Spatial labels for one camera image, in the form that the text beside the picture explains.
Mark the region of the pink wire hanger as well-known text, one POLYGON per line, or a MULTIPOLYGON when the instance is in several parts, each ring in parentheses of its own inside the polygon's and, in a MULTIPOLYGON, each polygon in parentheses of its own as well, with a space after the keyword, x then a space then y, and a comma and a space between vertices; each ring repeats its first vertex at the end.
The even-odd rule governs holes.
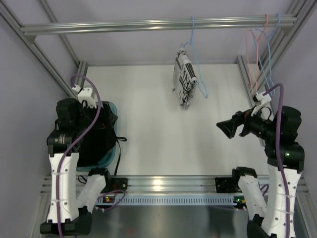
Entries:
POLYGON ((250 68, 250 54, 249 54, 249 38, 252 37, 252 41, 254 43, 255 48, 255 63, 258 65, 260 62, 260 44, 261 39, 266 35, 266 29, 268 27, 269 22, 269 15, 267 13, 264 14, 264 23, 260 27, 250 27, 245 32, 245 50, 246 50, 246 58, 247 58, 247 70, 249 76, 249 84, 251 87, 252 93, 257 93, 259 90, 259 83, 258 83, 258 76, 259 76, 259 69, 256 70, 254 74, 251 73, 250 68))

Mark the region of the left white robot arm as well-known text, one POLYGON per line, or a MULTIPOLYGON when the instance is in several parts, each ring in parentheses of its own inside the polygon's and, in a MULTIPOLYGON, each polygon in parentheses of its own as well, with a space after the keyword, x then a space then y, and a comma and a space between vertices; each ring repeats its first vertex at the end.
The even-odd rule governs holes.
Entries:
POLYGON ((108 169, 91 169, 80 195, 76 194, 77 163, 87 130, 94 119, 89 109, 74 99, 57 103, 55 128, 47 138, 51 164, 52 191, 46 221, 40 225, 43 235, 86 236, 92 229, 92 212, 103 189, 109 184, 108 169))

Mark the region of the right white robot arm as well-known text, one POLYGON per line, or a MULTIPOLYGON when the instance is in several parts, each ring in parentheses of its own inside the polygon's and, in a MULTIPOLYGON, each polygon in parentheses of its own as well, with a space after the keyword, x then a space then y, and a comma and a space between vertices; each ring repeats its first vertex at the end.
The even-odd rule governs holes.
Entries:
POLYGON ((238 111, 231 119, 216 126, 229 138, 243 126, 241 137, 253 134, 265 143, 269 175, 268 199, 265 200, 255 169, 236 167, 232 183, 243 193, 249 220, 249 238, 294 238, 294 208, 296 189, 301 177, 305 151, 296 142, 302 122, 299 110, 282 106, 273 120, 264 119, 260 112, 238 111))

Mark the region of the white black patterned garment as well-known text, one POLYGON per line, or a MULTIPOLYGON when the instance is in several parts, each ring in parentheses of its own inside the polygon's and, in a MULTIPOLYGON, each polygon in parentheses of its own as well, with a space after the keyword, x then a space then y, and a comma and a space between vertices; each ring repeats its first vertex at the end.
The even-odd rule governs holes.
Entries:
POLYGON ((189 108, 198 81, 184 47, 181 47, 176 54, 172 82, 173 92, 176 93, 179 105, 185 109, 189 108))

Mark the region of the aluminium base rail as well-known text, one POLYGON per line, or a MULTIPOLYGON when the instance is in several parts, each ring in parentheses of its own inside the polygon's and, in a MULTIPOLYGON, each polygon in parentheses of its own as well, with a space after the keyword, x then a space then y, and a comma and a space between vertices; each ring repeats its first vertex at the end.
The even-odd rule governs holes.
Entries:
POLYGON ((216 194, 216 178, 231 176, 116 176, 128 178, 129 194, 216 194))

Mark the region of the right aluminium frame posts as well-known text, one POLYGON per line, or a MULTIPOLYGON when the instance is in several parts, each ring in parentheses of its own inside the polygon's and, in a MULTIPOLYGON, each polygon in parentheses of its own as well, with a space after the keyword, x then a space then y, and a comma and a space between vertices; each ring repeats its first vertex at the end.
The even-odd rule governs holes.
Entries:
MULTIPOLYGON (((281 27, 271 40, 272 78, 284 85, 284 103, 302 112, 300 142, 315 146, 317 134, 317 2, 315 0, 253 0, 253 15, 290 14, 298 18, 292 27, 281 27)), ((267 47, 260 56, 259 86, 268 76, 267 47)))

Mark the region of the aluminium frame posts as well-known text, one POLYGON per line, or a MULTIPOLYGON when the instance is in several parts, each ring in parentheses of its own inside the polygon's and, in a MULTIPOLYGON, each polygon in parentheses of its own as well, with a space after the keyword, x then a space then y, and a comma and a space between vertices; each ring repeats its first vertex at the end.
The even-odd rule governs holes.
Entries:
POLYGON ((36 42, 33 36, 27 36, 21 30, 22 23, 15 15, 13 10, 9 7, 6 1, 0 1, 0 16, 9 25, 9 27, 15 32, 20 40, 26 45, 30 50, 32 55, 40 62, 44 69, 49 73, 52 79, 58 84, 62 91, 68 96, 75 98, 76 95, 69 84, 69 81, 64 79, 62 75, 58 72, 57 68, 54 66, 49 57, 45 54, 44 50, 40 47, 38 42, 36 42))
MULTIPOLYGON (((253 15, 290 14, 298 18, 292 27, 281 27, 271 40, 272 78, 284 85, 284 103, 302 112, 300 142, 315 146, 317 134, 317 2, 315 0, 253 0, 253 15)), ((267 47, 260 56, 259 86, 268 76, 267 47)))

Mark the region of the aluminium hanging rail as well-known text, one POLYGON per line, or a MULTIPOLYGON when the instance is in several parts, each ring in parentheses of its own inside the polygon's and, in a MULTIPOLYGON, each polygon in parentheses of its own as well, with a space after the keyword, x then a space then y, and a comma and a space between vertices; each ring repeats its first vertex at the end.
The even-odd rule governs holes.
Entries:
POLYGON ((160 20, 124 20, 81 23, 26 24, 20 30, 26 36, 137 32, 160 30, 223 29, 251 27, 292 27, 298 18, 290 14, 239 17, 186 18, 160 20))

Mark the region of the left aluminium frame posts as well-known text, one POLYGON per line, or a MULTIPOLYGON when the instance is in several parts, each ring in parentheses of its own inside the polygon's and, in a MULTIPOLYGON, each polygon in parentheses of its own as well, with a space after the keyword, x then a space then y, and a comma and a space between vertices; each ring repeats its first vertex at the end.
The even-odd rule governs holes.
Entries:
POLYGON ((38 42, 36 42, 33 36, 27 36, 21 30, 22 23, 15 15, 13 10, 9 7, 6 1, 0 1, 0 16, 9 25, 9 27, 15 32, 20 40, 26 45, 30 50, 32 55, 40 62, 44 69, 49 73, 52 79, 58 84, 62 91, 68 96, 75 98, 76 95, 69 84, 69 81, 64 79, 62 75, 58 72, 57 68, 54 66, 49 57, 45 54, 44 50, 40 47, 38 42))

